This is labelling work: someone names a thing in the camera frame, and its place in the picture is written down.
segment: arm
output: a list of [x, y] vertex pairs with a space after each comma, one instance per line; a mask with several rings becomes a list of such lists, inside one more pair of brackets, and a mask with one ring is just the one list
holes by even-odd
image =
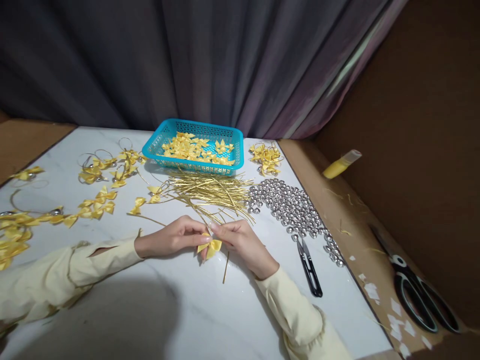
[[325, 314], [300, 293], [246, 221], [222, 226], [211, 223], [210, 228], [256, 275], [256, 283], [283, 329], [291, 360], [351, 359]]
[[0, 327], [33, 321], [71, 306], [93, 284], [146, 257], [170, 255], [211, 241], [207, 227], [182, 216], [153, 234], [66, 247], [0, 277]]

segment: hand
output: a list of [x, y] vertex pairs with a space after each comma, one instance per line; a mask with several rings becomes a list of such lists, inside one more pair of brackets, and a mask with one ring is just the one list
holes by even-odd
[[159, 257], [176, 253], [186, 247], [196, 247], [212, 241], [208, 227], [190, 216], [184, 215], [162, 230], [135, 240], [135, 251], [141, 258]]
[[257, 278], [265, 280], [277, 272], [280, 265], [267, 251], [246, 220], [223, 225], [210, 223], [210, 229], [228, 248], [235, 250]]

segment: sleeve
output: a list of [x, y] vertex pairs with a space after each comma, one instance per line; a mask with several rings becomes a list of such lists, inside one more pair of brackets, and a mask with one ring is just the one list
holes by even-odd
[[[82, 242], [2, 271], [0, 321], [38, 320], [71, 306], [94, 283], [142, 260], [134, 241]], [[89, 257], [100, 248], [111, 249]]]
[[281, 267], [256, 283], [283, 329], [283, 341], [291, 360], [351, 359], [325, 314], [300, 293]]

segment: scissors handle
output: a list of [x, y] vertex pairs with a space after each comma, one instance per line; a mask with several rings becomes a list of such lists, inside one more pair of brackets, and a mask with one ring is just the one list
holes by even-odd
[[438, 332], [433, 314], [447, 330], [460, 333], [459, 323], [447, 303], [408, 266], [397, 268], [394, 281], [403, 308], [418, 325], [431, 333]]
[[437, 323], [410, 279], [403, 272], [397, 271], [394, 284], [396, 295], [408, 315], [425, 330], [437, 333], [439, 331]]
[[[320, 289], [320, 285], [318, 284], [318, 279], [317, 275], [315, 274], [315, 269], [313, 269], [312, 261], [310, 261], [310, 266], [311, 269], [309, 269], [309, 266], [307, 265], [307, 259], [305, 257], [305, 254], [300, 254], [300, 259], [301, 259], [301, 264], [303, 265], [303, 270], [305, 270], [305, 275], [306, 275], [306, 280], [308, 282], [308, 286], [310, 287], [310, 292], [312, 293], [313, 296], [317, 298], [321, 298], [323, 296], [322, 289]], [[314, 281], [316, 280], [316, 284], [318, 284], [317, 288], [314, 286]]]
[[310, 272], [311, 272], [311, 277], [313, 278], [313, 282], [315, 283], [316, 294], [319, 298], [321, 298], [324, 295], [324, 292], [320, 287], [320, 282], [319, 282], [319, 278], [317, 277], [317, 272], [315, 271], [315, 268], [314, 268], [314, 263], [310, 256], [307, 255], [306, 258], [308, 260], [308, 263], [310, 264]]

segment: blue plastic basket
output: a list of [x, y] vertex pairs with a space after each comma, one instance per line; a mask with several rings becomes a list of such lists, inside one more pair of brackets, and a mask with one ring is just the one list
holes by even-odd
[[[200, 139], [209, 139], [208, 147], [205, 151], [211, 151], [219, 158], [225, 157], [228, 160], [235, 159], [232, 166], [220, 165], [214, 163], [192, 161], [186, 159], [177, 159], [162, 156], [163, 144], [168, 144], [173, 137], [179, 133], [194, 134]], [[225, 140], [227, 144], [233, 144], [234, 149], [230, 153], [224, 152], [219, 155], [215, 150], [215, 141]], [[164, 120], [156, 129], [153, 135], [143, 146], [142, 153], [149, 159], [154, 159], [160, 166], [169, 168], [181, 168], [195, 170], [202, 173], [212, 173], [221, 175], [233, 175], [235, 170], [244, 165], [244, 134], [233, 127], [212, 125], [203, 122], [169, 118]]]

